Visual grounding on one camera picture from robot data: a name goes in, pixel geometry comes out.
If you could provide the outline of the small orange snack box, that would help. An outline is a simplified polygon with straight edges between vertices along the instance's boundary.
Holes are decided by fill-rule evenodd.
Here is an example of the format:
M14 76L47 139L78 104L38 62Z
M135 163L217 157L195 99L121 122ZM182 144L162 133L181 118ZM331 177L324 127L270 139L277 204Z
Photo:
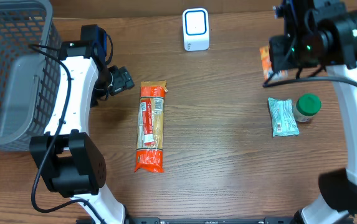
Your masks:
M264 74L264 80L267 81L273 74L274 71L272 70L272 64L270 61L269 55L269 46L264 46L259 49L260 51L260 58L262 62L262 69ZM282 70L277 72L272 79L273 80L283 80L288 77L288 72L286 70Z

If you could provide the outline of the orange spaghetti packet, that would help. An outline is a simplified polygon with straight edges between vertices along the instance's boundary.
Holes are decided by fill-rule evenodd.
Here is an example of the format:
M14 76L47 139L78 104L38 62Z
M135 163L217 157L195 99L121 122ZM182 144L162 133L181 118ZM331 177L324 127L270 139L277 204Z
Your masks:
M162 173L167 81L141 82L135 170Z

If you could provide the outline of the green lid jar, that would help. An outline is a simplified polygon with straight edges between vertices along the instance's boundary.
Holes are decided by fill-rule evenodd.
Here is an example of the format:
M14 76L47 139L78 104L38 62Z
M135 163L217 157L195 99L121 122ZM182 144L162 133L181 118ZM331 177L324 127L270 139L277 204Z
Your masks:
M311 93L304 94L293 105L293 116L298 122L309 122L321 110L321 106L318 96Z

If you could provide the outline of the teal wet wipes pack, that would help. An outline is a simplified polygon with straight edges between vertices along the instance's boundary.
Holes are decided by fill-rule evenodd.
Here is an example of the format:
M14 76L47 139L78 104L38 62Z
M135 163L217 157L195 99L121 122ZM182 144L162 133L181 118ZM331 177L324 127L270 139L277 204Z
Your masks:
M297 136L300 131L293 115L292 100L268 98L272 136Z

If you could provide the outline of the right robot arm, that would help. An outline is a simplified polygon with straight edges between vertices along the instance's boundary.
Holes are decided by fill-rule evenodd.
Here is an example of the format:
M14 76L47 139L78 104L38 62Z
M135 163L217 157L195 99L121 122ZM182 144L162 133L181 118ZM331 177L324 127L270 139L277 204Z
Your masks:
M314 68L294 83L332 82L340 106L348 162L321 174L318 198L292 223L351 223L357 215L357 10L343 1L283 1L274 7L284 33L270 38L272 70Z

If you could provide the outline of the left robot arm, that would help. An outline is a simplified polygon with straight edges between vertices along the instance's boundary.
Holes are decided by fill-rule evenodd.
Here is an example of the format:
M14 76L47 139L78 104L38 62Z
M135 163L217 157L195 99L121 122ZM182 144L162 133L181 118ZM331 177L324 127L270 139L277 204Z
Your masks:
M81 28L80 40L63 42L56 56L48 54L45 45L29 48L60 66L49 123L43 135L29 143L38 168L31 191L33 208L50 213L78 203L91 223L134 223L108 188L104 156L88 133L91 107L135 85L125 67L109 66L112 38L98 25L87 25Z

